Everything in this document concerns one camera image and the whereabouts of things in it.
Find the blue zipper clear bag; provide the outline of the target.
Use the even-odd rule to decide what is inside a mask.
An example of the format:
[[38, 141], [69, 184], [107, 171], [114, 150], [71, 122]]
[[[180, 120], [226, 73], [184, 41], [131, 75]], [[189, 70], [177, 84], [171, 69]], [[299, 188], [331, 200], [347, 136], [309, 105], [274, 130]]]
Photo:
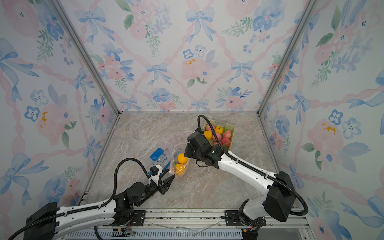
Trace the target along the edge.
[[169, 169], [171, 165], [171, 151], [168, 147], [157, 148], [151, 155], [151, 167], [160, 165], [163, 170]]

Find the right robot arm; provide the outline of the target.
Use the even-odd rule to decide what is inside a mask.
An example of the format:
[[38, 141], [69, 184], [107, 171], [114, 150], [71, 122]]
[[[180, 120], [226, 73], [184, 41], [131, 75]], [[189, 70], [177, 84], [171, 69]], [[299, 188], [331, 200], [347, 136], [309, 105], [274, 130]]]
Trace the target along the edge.
[[282, 171], [275, 174], [258, 168], [225, 147], [212, 146], [199, 132], [192, 133], [187, 137], [187, 141], [186, 154], [188, 157], [228, 172], [263, 194], [262, 197], [255, 200], [245, 200], [239, 208], [237, 216], [232, 218], [234, 221], [239, 221], [245, 226], [250, 226], [256, 219], [265, 216], [270, 216], [283, 223], [287, 221], [296, 197], [270, 177], [279, 180], [293, 190], [294, 186], [288, 174]]

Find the green plastic basket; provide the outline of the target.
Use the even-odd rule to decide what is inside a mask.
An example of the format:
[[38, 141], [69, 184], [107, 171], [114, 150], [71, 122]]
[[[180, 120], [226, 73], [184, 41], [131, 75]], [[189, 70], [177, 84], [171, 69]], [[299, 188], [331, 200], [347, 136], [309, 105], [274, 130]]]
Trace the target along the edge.
[[209, 143], [213, 146], [217, 144], [216, 139], [214, 137], [215, 133], [218, 139], [220, 140], [220, 143], [228, 150], [230, 150], [235, 134], [235, 125], [212, 119], [209, 119], [209, 121], [211, 122], [213, 128], [211, 129], [208, 123], [205, 123], [202, 128], [203, 134], [205, 135], [205, 137], [207, 137]]

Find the pink zipper clear bag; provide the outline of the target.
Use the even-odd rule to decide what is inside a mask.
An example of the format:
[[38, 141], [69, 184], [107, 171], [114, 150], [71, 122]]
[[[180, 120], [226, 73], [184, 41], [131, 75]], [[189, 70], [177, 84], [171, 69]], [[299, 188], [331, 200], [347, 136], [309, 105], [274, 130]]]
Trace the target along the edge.
[[182, 178], [188, 171], [191, 159], [185, 155], [187, 144], [188, 142], [175, 143], [171, 151], [168, 169], [176, 178]]

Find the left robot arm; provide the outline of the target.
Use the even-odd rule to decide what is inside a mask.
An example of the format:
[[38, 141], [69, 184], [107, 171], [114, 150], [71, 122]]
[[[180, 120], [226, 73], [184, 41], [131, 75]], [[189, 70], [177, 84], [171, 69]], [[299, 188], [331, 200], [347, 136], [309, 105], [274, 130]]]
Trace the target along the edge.
[[75, 207], [48, 203], [26, 220], [24, 240], [53, 240], [94, 226], [123, 226], [135, 219], [135, 207], [141, 206], [157, 192], [164, 195], [175, 175], [163, 177], [169, 170], [150, 175], [149, 183], [136, 182], [111, 201]]

